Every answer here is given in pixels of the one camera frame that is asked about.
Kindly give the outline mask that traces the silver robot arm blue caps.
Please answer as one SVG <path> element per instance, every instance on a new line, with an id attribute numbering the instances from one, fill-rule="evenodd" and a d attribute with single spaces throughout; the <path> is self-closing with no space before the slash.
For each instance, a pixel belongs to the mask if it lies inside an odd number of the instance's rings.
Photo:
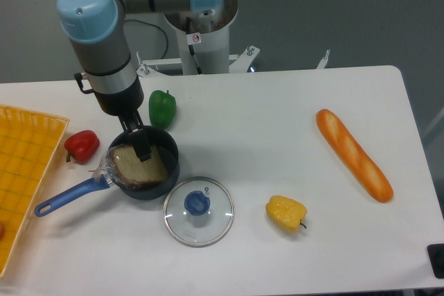
<path id="1" fill-rule="evenodd" d="M 63 31 L 101 109 L 117 116 L 136 156 L 151 157 L 151 139 L 138 109 L 144 99 L 124 34 L 127 15 L 162 13 L 175 29 L 182 72 L 227 73 L 229 27 L 237 0 L 57 0 Z"/>

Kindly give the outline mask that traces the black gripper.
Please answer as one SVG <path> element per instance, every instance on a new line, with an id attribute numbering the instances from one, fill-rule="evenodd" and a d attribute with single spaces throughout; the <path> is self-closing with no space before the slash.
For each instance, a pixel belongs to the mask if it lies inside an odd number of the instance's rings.
<path id="1" fill-rule="evenodd" d="M 130 133 L 130 143 L 137 158 L 145 162 L 151 158 L 151 145 L 138 109 L 144 101 L 144 93 L 140 81 L 121 92 L 103 94 L 94 92 L 101 109 L 119 119 L 124 132 Z"/>

